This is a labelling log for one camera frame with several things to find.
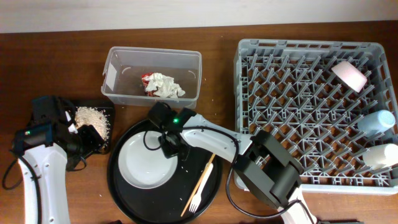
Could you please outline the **white tissue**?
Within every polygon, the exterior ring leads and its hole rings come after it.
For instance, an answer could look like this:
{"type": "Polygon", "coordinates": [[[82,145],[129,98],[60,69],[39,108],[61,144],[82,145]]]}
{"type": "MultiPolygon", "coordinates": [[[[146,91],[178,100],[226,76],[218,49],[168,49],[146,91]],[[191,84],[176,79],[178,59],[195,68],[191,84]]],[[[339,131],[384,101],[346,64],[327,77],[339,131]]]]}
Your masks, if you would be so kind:
{"type": "Polygon", "coordinates": [[[162,73],[155,73],[157,79],[160,81],[158,90],[155,92],[156,96],[166,98],[165,87],[174,84],[174,78],[163,75],[162,73]]]}

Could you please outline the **white cup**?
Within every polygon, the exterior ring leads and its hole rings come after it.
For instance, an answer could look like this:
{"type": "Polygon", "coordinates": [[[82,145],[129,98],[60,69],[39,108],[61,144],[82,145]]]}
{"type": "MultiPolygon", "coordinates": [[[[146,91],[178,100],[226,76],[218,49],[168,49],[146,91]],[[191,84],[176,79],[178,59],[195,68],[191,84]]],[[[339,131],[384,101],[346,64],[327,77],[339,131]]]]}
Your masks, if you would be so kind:
{"type": "Polygon", "coordinates": [[[390,167],[397,164],[397,152],[396,144],[373,146],[363,154],[363,162],[374,170],[390,167]]]}

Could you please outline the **light blue cup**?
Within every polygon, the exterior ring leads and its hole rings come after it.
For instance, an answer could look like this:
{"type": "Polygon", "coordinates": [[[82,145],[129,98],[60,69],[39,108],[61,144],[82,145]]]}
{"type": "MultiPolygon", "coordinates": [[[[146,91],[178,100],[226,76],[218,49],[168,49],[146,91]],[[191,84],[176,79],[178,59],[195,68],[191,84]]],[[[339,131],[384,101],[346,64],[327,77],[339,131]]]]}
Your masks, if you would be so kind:
{"type": "Polygon", "coordinates": [[[366,115],[358,122],[358,130],[365,133],[367,138],[384,133],[396,123],[395,116],[388,110],[380,110],[366,115]]]}

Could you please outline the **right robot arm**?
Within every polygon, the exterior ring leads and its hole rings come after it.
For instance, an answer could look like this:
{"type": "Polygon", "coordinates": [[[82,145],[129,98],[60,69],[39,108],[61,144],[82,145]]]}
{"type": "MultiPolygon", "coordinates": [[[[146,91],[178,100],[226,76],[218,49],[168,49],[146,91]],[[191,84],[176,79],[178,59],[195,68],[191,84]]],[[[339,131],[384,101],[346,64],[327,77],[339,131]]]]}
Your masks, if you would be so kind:
{"type": "Polygon", "coordinates": [[[235,173],[257,199],[277,210],[284,223],[318,223],[302,194],[302,165],[266,131],[241,134],[209,122],[195,111],[174,111],[157,102],[148,113],[160,131],[159,149],[166,157],[190,149],[204,149],[230,162],[235,173]]]}

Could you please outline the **red snack wrapper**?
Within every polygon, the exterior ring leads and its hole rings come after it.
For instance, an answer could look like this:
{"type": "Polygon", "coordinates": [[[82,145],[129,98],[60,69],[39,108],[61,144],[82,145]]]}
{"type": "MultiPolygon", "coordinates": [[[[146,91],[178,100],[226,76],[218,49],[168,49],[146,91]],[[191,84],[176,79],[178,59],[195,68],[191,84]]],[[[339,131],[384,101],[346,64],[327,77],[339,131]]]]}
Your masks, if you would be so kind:
{"type": "Polygon", "coordinates": [[[144,85],[144,91],[146,96],[154,96],[158,90],[160,81],[157,79],[155,73],[144,74],[141,78],[142,84],[144,85]]]}

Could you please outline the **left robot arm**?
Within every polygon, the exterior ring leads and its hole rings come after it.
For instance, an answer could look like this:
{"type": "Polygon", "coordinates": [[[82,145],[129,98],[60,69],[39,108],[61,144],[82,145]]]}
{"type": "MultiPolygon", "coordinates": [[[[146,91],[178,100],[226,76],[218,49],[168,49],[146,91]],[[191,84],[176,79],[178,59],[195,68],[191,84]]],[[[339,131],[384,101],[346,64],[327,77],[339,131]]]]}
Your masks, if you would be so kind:
{"type": "Polygon", "coordinates": [[[22,171],[26,223],[69,223],[66,173],[99,153],[105,141],[92,125],[76,128],[76,107],[58,96],[32,100],[26,128],[11,152],[22,171]]]}

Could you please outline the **white plastic fork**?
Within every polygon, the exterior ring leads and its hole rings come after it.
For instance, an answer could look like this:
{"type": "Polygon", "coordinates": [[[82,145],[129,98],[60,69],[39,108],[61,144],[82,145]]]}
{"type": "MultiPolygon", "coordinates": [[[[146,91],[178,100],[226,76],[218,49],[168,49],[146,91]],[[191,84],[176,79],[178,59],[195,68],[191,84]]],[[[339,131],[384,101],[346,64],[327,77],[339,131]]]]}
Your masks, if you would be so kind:
{"type": "Polygon", "coordinates": [[[203,177],[203,179],[202,179],[202,181],[201,181],[201,183],[200,183],[200,185],[198,187],[198,190],[197,190],[196,194],[192,198],[192,201],[191,201],[190,206],[189,206],[189,212],[195,213],[197,211],[198,206],[201,203],[201,195],[202,195],[203,189],[204,189],[204,187],[206,185],[206,182],[207,182],[208,178],[210,177],[210,174],[211,174],[212,170],[213,170],[213,164],[210,164],[208,166],[206,172],[205,172],[205,175],[204,175],[204,177],[203,177]]]}

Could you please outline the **pink saucer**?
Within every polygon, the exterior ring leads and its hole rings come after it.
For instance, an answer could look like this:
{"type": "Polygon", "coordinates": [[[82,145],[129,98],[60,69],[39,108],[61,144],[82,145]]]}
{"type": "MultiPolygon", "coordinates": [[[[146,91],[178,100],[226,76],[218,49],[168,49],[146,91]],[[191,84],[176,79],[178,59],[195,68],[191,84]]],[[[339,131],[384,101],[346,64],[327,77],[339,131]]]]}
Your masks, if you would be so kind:
{"type": "Polygon", "coordinates": [[[367,82],[367,78],[347,61],[335,65],[331,71],[356,93],[359,93],[367,82]]]}

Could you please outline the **grey plate with food scraps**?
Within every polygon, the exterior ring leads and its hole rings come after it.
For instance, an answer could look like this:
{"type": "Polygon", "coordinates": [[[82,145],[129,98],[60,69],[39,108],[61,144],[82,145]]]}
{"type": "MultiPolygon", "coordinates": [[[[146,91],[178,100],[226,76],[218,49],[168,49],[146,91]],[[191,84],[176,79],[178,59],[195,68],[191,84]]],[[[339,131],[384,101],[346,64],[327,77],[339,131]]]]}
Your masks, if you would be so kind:
{"type": "Polygon", "coordinates": [[[139,189],[154,189],[166,183],[177,169],[178,159],[167,159],[160,146],[157,131],[143,131],[131,136],[121,147],[119,171],[129,184],[139,189]]]}

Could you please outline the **white napkin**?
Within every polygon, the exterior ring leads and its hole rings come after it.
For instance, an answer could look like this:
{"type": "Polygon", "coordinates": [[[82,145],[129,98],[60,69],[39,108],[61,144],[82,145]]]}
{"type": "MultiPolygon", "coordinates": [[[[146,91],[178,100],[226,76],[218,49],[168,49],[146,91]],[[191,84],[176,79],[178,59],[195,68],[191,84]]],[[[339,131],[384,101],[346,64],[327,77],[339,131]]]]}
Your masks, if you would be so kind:
{"type": "Polygon", "coordinates": [[[178,98],[185,94],[185,90],[183,90],[179,84],[174,83],[165,87],[165,95],[167,98],[178,98]]]}

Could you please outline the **wooden chopstick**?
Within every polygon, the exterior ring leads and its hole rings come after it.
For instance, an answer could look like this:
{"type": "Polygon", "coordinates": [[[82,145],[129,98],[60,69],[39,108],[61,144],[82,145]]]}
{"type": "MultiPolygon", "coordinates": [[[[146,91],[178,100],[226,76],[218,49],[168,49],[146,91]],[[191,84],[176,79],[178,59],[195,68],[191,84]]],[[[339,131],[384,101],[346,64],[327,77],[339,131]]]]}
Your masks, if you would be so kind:
{"type": "Polygon", "coordinates": [[[212,154],[211,157],[210,157],[210,159],[209,159],[209,161],[206,163],[206,166],[205,166],[205,168],[204,168],[204,170],[203,170],[203,172],[202,172],[202,174],[201,174],[201,176],[200,176],[200,178],[199,178],[199,180],[198,180],[198,182],[197,182],[195,188],[193,189],[193,192],[192,192],[191,196],[189,197],[189,199],[188,199],[188,201],[187,201],[187,203],[186,203],[186,205],[185,205],[185,207],[184,207],[182,213],[180,214],[181,217],[184,216],[184,214],[186,213],[186,211],[189,212],[189,206],[190,206],[190,203],[191,203],[191,201],[192,201],[192,198],[193,198],[193,196],[196,194],[196,192],[197,192],[197,190],[198,190],[198,187],[199,187],[199,185],[200,185],[200,183],[201,183],[201,181],[202,181],[202,179],[203,179],[203,177],[204,177],[204,175],[205,175],[205,172],[206,172],[208,166],[209,166],[210,164],[213,163],[214,158],[215,158],[215,154],[212,154]]]}

